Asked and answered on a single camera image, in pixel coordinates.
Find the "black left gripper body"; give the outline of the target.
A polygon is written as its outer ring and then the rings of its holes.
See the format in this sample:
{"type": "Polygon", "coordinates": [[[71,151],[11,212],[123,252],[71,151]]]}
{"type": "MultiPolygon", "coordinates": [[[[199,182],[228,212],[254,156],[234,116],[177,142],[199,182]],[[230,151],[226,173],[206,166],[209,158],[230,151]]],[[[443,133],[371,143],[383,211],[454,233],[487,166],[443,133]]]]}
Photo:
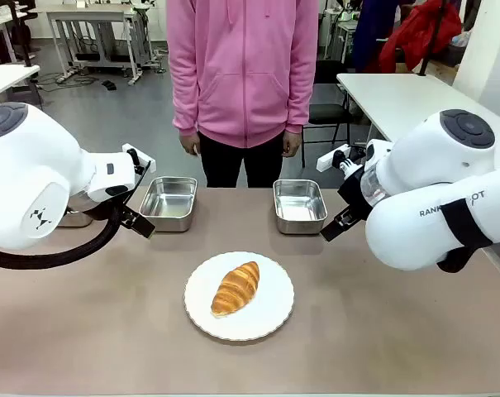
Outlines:
{"type": "Polygon", "coordinates": [[[90,210],[90,218],[96,221],[109,221],[118,226],[131,218],[123,198],[111,198],[90,210]]]}

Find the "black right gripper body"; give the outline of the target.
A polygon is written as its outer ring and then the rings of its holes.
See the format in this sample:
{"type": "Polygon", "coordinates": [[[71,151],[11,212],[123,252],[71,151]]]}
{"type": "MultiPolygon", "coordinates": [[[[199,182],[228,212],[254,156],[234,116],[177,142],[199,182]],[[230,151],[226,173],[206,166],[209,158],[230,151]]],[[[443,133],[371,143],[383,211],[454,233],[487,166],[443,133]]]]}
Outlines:
{"type": "Polygon", "coordinates": [[[338,194],[347,203],[337,217],[342,220],[366,220],[372,211],[372,206],[364,197],[360,181],[364,175],[364,167],[357,164],[341,164],[344,182],[338,189],[338,194]]]}

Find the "person's left hand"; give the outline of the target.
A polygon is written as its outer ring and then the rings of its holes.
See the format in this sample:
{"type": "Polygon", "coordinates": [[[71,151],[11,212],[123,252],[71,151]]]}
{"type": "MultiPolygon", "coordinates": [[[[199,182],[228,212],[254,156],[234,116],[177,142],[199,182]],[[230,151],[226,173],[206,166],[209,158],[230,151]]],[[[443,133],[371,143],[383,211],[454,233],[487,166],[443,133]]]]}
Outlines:
{"type": "Polygon", "coordinates": [[[302,144],[302,136],[300,134],[285,131],[283,133],[282,156],[285,158],[294,157],[297,154],[301,144],[302,144]]]}

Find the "person's right hand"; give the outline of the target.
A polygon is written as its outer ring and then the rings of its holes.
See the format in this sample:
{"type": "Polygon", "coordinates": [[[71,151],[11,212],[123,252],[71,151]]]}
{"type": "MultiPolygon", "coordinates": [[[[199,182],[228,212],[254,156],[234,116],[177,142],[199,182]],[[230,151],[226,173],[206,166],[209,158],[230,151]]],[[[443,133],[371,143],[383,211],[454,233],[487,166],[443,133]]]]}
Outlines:
{"type": "Polygon", "coordinates": [[[201,154],[200,137],[197,132],[189,135],[181,135],[179,141],[189,155],[198,156],[201,154]]]}

